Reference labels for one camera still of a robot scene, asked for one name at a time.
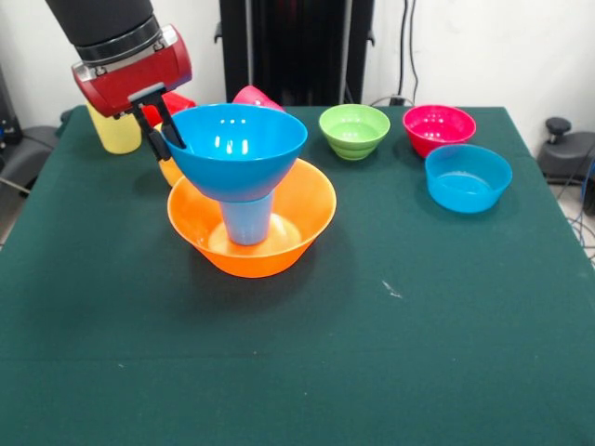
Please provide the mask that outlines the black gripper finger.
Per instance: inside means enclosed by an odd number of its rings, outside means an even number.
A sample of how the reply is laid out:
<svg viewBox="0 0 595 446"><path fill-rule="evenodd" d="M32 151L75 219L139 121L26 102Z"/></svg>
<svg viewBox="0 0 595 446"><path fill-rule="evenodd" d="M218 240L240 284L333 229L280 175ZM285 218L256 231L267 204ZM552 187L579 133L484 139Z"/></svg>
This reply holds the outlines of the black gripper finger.
<svg viewBox="0 0 595 446"><path fill-rule="evenodd" d="M134 117L139 124L142 135L148 140L153 154L158 162L171 158L170 150L165 140L155 127L163 122L163 118L154 105L135 105Z"/></svg>
<svg viewBox="0 0 595 446"><path fill-rule="evenodd" d="M187 109L187 99L181 95L162 95L160 102L157 105L159 111L162 130L167 139L176 147L180 149L185 148L185 143L182 136L174 122L173 116L177 112L182 112Z"/></svg>

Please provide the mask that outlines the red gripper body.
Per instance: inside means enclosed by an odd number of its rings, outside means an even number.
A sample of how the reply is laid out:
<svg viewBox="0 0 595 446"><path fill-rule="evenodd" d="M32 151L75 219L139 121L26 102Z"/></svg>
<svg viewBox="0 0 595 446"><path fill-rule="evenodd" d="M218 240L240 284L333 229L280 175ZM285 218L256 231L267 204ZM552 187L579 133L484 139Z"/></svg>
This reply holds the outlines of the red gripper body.
<svg viewBox="0 0 595 446"><path fill-rule="evenodd" d="M187 47L171 24L161 28L156 42L130 58L97 67L79 61L72 71L87 102L106 117L128 112L134 101L192 79Z"/></svg>

